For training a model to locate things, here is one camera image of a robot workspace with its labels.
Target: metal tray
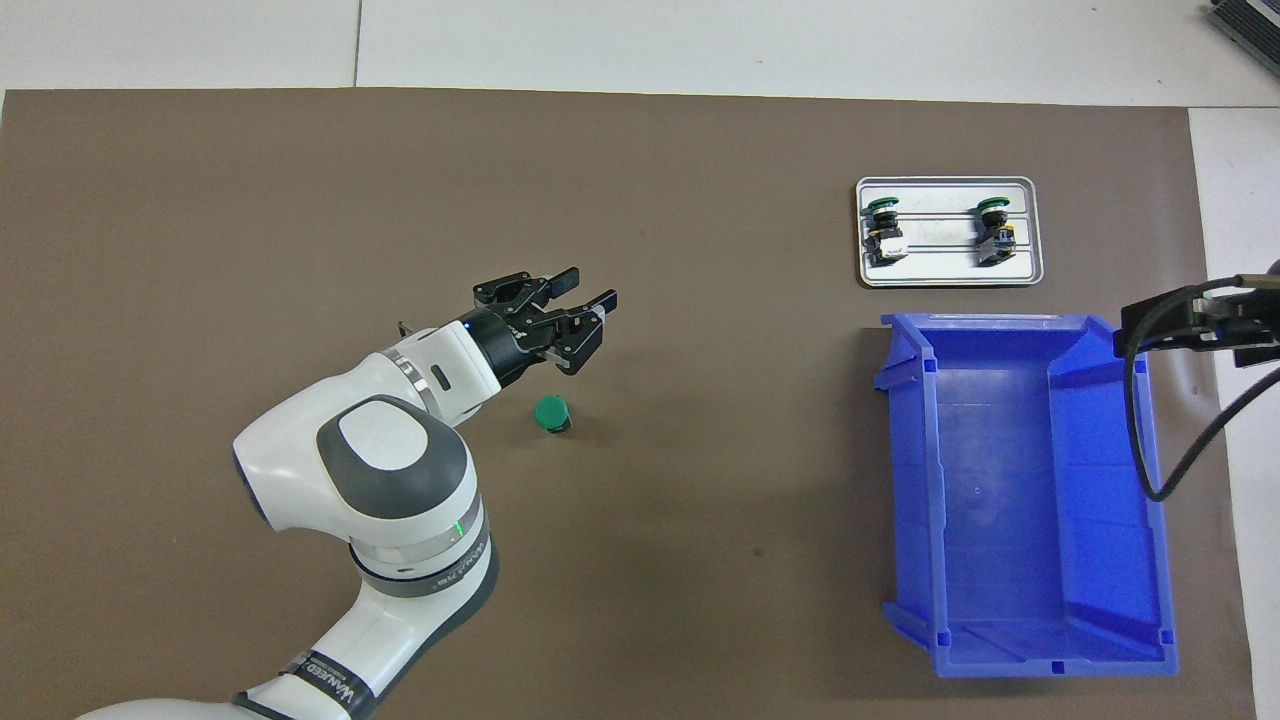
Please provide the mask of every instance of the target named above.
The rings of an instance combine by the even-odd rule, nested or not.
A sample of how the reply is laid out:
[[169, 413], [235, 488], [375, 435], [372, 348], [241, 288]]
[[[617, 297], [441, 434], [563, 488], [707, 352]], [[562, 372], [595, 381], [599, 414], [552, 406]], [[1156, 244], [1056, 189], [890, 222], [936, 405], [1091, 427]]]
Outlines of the metal tray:
[[[888, 196], [899, 199], [895, 209], [909, 255], [877, 268], [861, 245], [870, 228], [863, 210]], [[974, 254], [983, 229], [975, 208], [993, 196], [1010, 200], [1005, 211], [1018, 245], [1009, 260], [982, 266]], [[1044, 277], [1036, 186], [1024, 177], [863, 178], [854, 188], [854, 223], [858, 277], [869, 287], [1027, 286]]]

